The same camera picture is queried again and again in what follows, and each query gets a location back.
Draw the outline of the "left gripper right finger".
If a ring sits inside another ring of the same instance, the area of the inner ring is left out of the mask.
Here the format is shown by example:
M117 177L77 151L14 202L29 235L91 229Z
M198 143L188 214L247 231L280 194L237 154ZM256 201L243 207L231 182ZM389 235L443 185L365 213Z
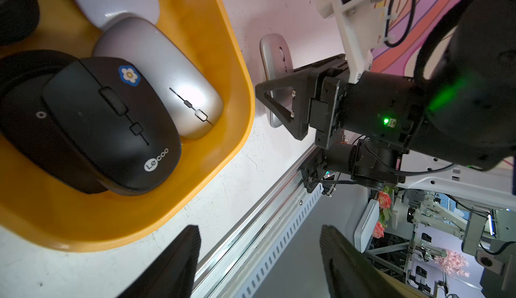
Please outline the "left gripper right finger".
M331 297L425 296L375 269L332 225L322 226L319 244Z

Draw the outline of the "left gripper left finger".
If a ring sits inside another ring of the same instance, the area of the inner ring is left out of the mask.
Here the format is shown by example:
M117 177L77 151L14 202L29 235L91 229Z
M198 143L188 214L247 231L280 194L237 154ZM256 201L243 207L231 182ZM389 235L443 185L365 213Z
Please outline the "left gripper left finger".
M190 297L201 237L197 225L188 225L120 297Z

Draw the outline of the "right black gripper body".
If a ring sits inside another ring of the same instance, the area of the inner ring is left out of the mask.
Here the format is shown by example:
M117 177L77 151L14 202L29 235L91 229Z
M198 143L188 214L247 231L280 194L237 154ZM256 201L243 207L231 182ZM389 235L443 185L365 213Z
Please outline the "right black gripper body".
M344 91L338 76L348 73L345 55L340 54L304 66L284 78L257 84L255 96L295 139L304 139L312 127L316 130L315 146L324 150L350 150L353 146L342 142L344 128L339 122L339 102ZM291 111L270 95L283 88L291 90Z

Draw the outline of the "silver mouse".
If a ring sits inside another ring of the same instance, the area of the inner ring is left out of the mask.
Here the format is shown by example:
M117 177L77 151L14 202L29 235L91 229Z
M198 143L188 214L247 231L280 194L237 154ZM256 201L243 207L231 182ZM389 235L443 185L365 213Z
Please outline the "silver mouse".
M145 19L128 17L115 23L99 38L93 55L133 64L158 94L184 138L203 138L223 113L223 100L211 83Z
M272 33L263 36L259 46L266 80L283 78L294 72L288 44L280 34ZM273 90L269 94L282 106L292 110L291 88Z

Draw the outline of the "yellow storage tray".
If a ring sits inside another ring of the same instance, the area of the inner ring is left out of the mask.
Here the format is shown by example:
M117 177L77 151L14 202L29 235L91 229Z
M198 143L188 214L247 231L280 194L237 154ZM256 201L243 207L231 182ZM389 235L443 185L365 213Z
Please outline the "yellow storage tray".
M48 175L1 140L1 226L69 252L118 248L148 236L194 198L243 147L254 89L223 0L159 0L158 28L215 87L222 116L203 138L184 141L172 175L145 195L85 195Z

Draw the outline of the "black mouse with flower sticker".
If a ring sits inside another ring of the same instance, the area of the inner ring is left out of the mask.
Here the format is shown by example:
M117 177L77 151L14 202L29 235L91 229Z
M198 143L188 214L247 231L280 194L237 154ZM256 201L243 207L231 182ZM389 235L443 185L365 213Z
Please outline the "black mouse with flower sticker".
M126 60L76 60L45 84L42 101L80 160L114 193L148 193L180 161L180 135L168 110Z

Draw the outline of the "white mouse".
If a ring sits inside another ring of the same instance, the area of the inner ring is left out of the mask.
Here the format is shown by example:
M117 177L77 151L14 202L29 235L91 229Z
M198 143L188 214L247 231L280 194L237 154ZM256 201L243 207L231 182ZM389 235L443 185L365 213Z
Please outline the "white mouse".
M105 31L127 17L140 17L157 24L159 0L74 0L84 16L96 28Z

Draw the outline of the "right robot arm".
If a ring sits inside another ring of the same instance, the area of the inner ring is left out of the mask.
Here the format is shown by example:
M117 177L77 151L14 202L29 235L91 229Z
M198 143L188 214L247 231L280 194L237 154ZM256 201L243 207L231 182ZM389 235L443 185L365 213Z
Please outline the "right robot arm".
M336 18L344 53L255 88L294 138L315 129L308 191L328 171L351 185L395 186L412 176L397 167L410 151L481 172L515 155L515 0L460 0L427 36L412 77L371 70L371 51L393 46L391 8L316 1Z

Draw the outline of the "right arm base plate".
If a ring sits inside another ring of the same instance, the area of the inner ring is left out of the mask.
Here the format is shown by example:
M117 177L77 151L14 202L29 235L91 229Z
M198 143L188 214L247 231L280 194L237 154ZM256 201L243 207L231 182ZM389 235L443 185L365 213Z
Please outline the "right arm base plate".
M330 197L337 185L356 185L356 181L340 180L341 173L327 168L323 150L315 148L301 164L302 182L308 194L320 186L321 193Z

